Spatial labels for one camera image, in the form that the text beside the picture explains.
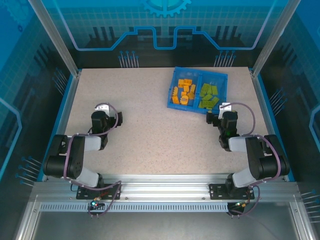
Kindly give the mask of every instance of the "speckled table surface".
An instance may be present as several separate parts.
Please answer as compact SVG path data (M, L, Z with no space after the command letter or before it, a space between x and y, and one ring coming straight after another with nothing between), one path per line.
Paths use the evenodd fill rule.
M254 133L267 134L256 92L246 67L197 67L228 74L227 101L249 105ZM246 153L226 152L219 131L203 114L167 108L174 68L83 69L65 133L86 133L94 106L111 103L123 124L109 133L102 151L86 152L84 165L101 174L218 174L248 166ZM238 111L239 134L251 130L250 112Z

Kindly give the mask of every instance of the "metal base plate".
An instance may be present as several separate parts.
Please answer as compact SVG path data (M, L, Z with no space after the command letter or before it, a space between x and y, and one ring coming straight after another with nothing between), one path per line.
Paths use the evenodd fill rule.
M100 195L104 194L102 196L102 200L112 200L114 194L116 193L116 190L118 188L118 184L113 186L112 188L103 190L103 191L93 191L93 190L89 190L86 189L84 187L78 187L77 193L76 193L76 199L78 200L93 200L96 197L99 197ZM115 200L119 200L120 199L120 193L121 193L121 186L119 189L119 193L116 195Z
M247 200L248 197L250 199L255 199L254 192L250 193L248 196L247 191L248 188L239 188L237 194L234 197L230 197L227 191L227 187L225 184L209 184L209 193L211 200Z

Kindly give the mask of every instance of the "blue tray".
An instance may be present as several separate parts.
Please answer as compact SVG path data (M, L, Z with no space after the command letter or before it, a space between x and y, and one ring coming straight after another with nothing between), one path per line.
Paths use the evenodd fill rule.
M174 104L172 102L172 94L174 87L178 86L179 79L192 79L192 84L195 84L195 97L194 100L189 100L188 105ZM218 95L214 97L219 98L219 102L214 106L212 110L206 108L198 108L202 97L200 97L200 91L203 84L210 84L217 86ZM228 75L223 73L216 73L210 71L202 71L197 69L190 69L185 67L176 66L173 71L173 77L168 93L167 107L170 109L178 109L183 111L189 111L194 113L206 114L208 111L212 111L214 114L219 114L219 105L227 101L227 85ZM178 88L178 99L181 98L181 92L183 88Z

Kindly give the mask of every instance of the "gear logo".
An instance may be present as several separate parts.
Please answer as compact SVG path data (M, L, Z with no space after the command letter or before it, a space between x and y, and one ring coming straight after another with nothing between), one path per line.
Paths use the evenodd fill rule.
M28 18L29 3L27 0L0 0L0 7L6 7L11 17L19 25Z
M166 18L168 15L173 17L174 14L180 14L182 9L186 10L186 5L191 4L191 0L142 0L142 4L150 14Z

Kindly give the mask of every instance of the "yellow block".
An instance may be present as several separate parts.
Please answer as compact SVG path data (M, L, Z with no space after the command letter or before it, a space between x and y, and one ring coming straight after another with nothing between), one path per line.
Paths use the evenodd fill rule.
M184 85L187 85L187 86L191 86L191 84L192 84L192 79L187 79L187 78L185 78L184 81L183 81L183 84L184 84Z
M192 84L190 92L195 93L195 90L196 90L196 85Z
M182 96L180 99L181 105L188 105L188 100L189 100L189 98L187 95Z
M174 97L174 96L178 96L178 87L176 87L176 86L173 88L172 97Z
M188 85L184 85L183 86L183 91L184 92L189 92L189 86Z
M173 102L174 104L179 104L178 96L173 96L173 97L172 97L172 102Z
M195 99L195 94L194 94L193 92L189 92L189 93L187 94L187 96L188 96L188 98L189 98L190 100Z
M178 88L183 88L184 87L184 79L179 79L178 80Z

